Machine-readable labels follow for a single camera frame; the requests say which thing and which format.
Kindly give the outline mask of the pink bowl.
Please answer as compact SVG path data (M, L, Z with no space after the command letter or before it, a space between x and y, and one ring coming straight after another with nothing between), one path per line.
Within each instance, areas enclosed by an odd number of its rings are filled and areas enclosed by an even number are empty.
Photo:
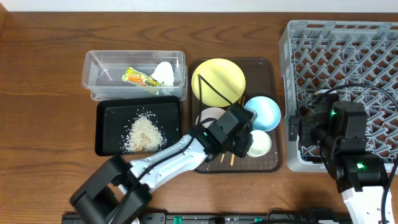
M214 118L218 120L226 111L221 108L211 107L203 110L201 112L201 122L207 118ZM208 121L207 123L202 124L203 127L208 128L213 121Z

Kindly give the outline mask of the white green cup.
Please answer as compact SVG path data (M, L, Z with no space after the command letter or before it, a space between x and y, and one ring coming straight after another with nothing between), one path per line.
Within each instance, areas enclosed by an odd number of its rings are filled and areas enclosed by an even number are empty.
M261 130L253 130L251 135L253 142L247 155L250 157L261 157L267 154L272 146L271 137Z

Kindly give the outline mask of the light blue bowl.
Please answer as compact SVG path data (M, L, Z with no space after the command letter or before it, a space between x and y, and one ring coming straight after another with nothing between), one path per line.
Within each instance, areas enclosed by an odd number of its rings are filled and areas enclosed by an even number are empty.
M253 122L253 129L261 131L271 131L275 129L281 120L279 105L271 98L266 96L256 96L251 98L245 105L245 109L254 110L257 118Z

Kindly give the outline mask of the yellow round plate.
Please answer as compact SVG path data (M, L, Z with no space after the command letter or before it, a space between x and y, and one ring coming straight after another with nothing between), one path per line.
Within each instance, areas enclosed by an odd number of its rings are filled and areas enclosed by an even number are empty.
M226 107L243 95L246 78L242 69L224 58L205 60L194 70L191 80L193 94L210 107Z

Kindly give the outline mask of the rice food scraps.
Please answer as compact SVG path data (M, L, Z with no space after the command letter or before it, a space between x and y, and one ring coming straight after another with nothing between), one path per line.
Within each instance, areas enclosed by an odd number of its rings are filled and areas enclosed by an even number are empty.
M141 113L134 118L124 138L123 153L135 154L161 150L167 140L157 125L158 120L153 113Z

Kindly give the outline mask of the white tissue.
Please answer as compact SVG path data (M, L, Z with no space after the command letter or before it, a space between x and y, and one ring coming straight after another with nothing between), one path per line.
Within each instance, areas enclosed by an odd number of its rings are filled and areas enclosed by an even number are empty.
M161 62L156 66L151 77L157 80L163 86L173 86L174 84L174 71L169 62Z

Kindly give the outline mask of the green snack wrapper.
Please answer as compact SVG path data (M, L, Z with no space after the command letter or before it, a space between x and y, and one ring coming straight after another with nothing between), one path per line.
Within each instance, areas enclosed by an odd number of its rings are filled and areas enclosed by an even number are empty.
M156 79L151 76L146 75L145 73L139 72L132 67L128 67L124 72L121 80L123 82L128 82L135 86L143 87L145 91L148 91L152 94L156 94L156 88L164 87L165 85L161 82L158 82Z

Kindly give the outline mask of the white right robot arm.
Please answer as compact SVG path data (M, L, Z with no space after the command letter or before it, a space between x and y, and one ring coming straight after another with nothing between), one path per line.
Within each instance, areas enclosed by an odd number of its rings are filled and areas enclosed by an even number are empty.
M367 118L361 103L321 100L314 118L288 116L288 139L318 148L353 223L393 223L393 174L379 156L366 150Z

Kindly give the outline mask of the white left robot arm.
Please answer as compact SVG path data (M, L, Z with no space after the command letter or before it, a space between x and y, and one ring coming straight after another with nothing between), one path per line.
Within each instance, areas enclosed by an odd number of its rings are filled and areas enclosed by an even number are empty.
M232 104L219 119L207 118L174 145L143 159L108 159L70 198L85 223L132 223L152 193L174 177L229 151L245 157L252 140L254 109Z

